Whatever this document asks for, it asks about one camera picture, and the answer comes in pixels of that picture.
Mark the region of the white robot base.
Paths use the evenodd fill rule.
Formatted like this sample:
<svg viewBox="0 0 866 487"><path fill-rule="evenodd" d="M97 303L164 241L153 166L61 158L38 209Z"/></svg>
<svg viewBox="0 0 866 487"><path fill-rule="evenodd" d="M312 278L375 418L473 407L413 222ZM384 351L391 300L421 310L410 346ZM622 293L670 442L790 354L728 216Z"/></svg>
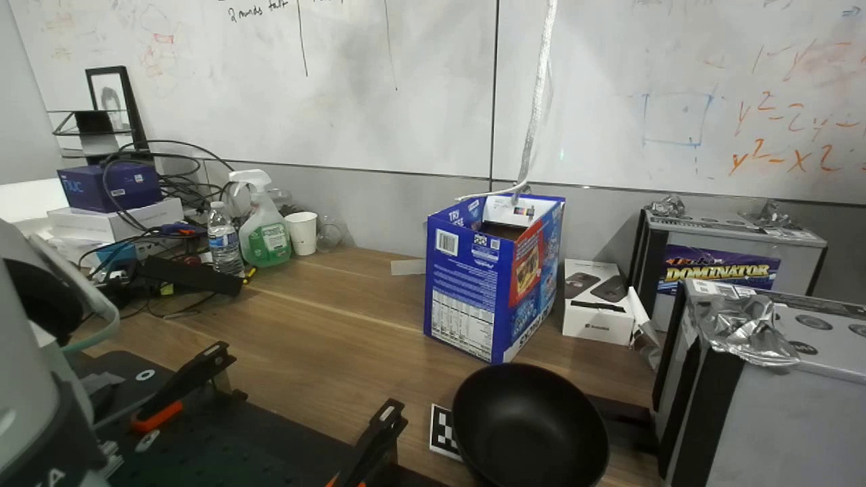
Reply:
<svg viewBox="0 0 866 487"><path fill-rule="evenodd" d="M46 239L0 222L0 485L112 487L122 465L70 366L119 310Z"/></svg>

